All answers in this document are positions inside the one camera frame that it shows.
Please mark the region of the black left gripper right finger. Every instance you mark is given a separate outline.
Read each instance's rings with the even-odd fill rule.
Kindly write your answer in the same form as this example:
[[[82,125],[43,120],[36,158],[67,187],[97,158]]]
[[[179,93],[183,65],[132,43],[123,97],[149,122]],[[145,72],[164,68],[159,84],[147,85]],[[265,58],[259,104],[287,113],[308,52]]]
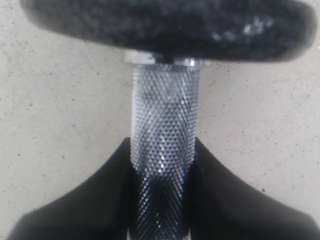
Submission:
[[[251,187],[200,142],[191,179],[193,240],[318,240],[320,229],[307,214]]]

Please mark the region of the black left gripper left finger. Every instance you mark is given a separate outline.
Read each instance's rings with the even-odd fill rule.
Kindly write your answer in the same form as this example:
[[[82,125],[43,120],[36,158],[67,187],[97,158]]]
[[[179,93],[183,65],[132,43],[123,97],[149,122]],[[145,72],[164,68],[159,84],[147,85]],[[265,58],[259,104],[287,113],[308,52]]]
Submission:
[[[106,163],[59,199],[24,215],[9,240],[125,240],[132,165],[125,138]]]

